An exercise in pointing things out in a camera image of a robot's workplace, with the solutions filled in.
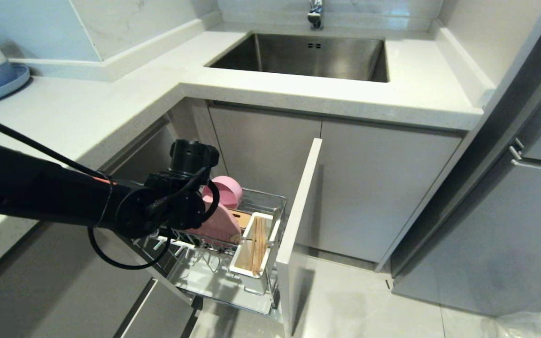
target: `blue plate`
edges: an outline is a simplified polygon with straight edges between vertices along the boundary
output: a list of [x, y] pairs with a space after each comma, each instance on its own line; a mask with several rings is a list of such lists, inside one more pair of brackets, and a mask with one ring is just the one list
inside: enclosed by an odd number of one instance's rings
[[15, 92], [20, 88], [22, 85], [28, 81], [28, 79], [31, 78], [31, 71], [26, 66], [14, 66], [15, 71], [15, 80], [11, 81], [10, 83], [4, 84], [3, 86], [0, 86], [0, 98], [3, 98], [7, 94], [10, 94], [11, 92]]

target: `white wall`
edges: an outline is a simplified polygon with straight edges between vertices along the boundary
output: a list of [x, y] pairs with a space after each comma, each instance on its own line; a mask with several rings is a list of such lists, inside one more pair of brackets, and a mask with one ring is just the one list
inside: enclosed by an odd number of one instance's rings
[[217, 10], [216, 0], [72, 0], [103, 60]]
[[[442, 0], [325, 0], [325, 25], [426, 31]], [[226, 22], [308, 24], [308, 0], [218, 0]]]
[[498, 86], [541, 25], [541, 0], [444, 0], [439, 19]]
[[0, 0], [0, 48], [10, 58], [99, 61], [68, 0]]

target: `pink cup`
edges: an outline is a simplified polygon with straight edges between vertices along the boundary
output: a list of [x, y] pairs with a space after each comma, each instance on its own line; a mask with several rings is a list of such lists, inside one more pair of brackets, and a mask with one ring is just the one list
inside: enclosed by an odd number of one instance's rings
[[[221, 193], [220, 203], [226, 207], [237, 209], [243, 197], [243, 189], [239, 183], [228, 176], [218, 176], [212, 179]], [[212, 196], [212, 191], [207, 186], [204, 187], [202, 195]]]

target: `refrigerator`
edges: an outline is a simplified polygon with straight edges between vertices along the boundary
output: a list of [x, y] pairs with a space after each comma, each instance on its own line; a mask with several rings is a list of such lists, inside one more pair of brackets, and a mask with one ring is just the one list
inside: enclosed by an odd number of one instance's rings
[[492, 316], [541, 312], [541, 38], [391, 271], [398, 295]]

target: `marble wall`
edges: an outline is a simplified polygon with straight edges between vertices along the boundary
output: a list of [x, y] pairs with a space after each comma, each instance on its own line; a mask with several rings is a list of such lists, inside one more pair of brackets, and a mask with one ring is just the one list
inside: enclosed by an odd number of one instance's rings
[[217, 11], [216, 0], [72, 0], [103, 60]]
[[[308, 0], [218, 0], [226, 22], [307, 24]], [[370, 29], [429, 29], [442, 0], [324, 0], [325, 25]]]
[[0, 48], [8, 58], [100, 60], [68, 0], [0, 0]]

